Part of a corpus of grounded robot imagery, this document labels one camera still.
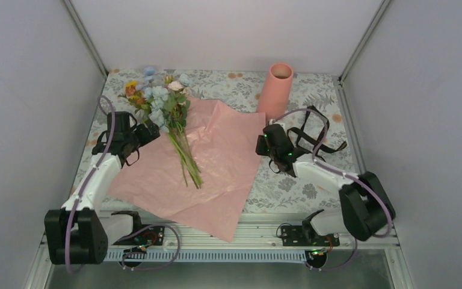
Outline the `purple flower bouquet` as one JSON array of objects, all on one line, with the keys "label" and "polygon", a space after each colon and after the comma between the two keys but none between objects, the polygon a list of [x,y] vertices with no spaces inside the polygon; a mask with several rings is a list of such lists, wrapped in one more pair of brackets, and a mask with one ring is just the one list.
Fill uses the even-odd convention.
[{"label": "purple flower bouquet", "polygon": [[187,94],[191,85],[188,75],[181,74],[178,78],[167,75],[163,84],[154,85],[155,68],[146,67],[143,70],[143,81],[131,81],[125,85],[125,91],[119,95],[135,108],[135,112],[141,112],[143,121],[151,121],[160,131],[168,134],[168,137],[180,157],[182,175],[185,184],[188,185],[186,174],[189,174],[197,189],[203,185],[199,169],[186,136],[188,110],[191,101]]}]

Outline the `pink cylindrical vase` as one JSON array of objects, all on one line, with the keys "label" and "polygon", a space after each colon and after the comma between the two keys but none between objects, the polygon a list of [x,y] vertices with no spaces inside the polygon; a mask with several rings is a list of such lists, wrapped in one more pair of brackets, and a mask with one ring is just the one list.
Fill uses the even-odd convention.
[{"label": "pink cylindrical vase", "polygon": [[283,115],[288,106],[294,71],[286,63],[275,63],[267,72],[257,105],[268,122]]}]

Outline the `purple pink wrapping paper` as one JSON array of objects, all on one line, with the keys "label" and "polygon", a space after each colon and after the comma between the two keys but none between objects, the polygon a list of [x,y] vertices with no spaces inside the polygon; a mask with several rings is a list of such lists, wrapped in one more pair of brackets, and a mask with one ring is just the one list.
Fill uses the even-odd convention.
[{"label": "purple pink wrapping paper", "polygon": [[260,164],[255,151],[263,113],[242,113],[224,102],[190,98],[186,136],[203,181],[182,172],[166,134],[140,149],[121,169],[108,195],[158,217],[231,242]]}]

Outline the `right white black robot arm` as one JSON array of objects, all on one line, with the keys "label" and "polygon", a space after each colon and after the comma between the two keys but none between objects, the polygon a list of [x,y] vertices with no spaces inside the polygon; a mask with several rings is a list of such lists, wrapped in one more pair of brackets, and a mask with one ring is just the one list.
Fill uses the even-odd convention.
[{"label": "right white black robot arm", "polygon": [[377,175],[346,172],[293,145],[278,123],[264,127],[256,153],[269,157],[277,173],[304,179],[321,190],[339,196],[338,210],[319,210],[302,221],[302,238],[316,245],[330,234],[351,234],[356,240],[380,238],[393,228],[395,210]]}]

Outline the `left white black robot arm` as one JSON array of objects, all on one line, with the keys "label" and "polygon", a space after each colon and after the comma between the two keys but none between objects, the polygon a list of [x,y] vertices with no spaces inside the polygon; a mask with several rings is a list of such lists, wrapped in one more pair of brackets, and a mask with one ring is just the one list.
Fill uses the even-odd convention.
[{"label": "left white black robot arm", "polygon": [[101,219],[99,212],[111,183],[128,158],[159,136],[152,121],[139,123],[127,111],[108,113],[107,129],[91,150],[91,164],[80,185],[60,209],[44,218],[50,260],[55,265],[100,264],[108,247],[120,239],[139,242],[143,227],[136,211],[118,211]]}]

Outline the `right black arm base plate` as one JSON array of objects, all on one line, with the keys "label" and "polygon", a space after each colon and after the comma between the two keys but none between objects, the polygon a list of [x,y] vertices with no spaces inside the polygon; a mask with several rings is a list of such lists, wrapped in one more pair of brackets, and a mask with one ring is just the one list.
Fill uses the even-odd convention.
[{"label": "right black arm base plate", "polygon": [[276,237],[280,238],[283,246],[289,247],[337,247],[340,246],[337,234],[317,235],[314,231],[308,231],[301,225],[282,223],[276,230]]}]

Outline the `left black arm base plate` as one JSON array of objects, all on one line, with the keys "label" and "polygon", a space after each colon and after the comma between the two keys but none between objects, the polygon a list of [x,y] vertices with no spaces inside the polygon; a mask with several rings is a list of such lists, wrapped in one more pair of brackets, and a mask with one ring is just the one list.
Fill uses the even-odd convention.
[{"label": "left black arm base plate", "polygon": [[132,232],[132,237],[119,239],[114,243],[115,246],[136,246],[149,247],[160,246],[163,244],[165,226],[141,225]]}]

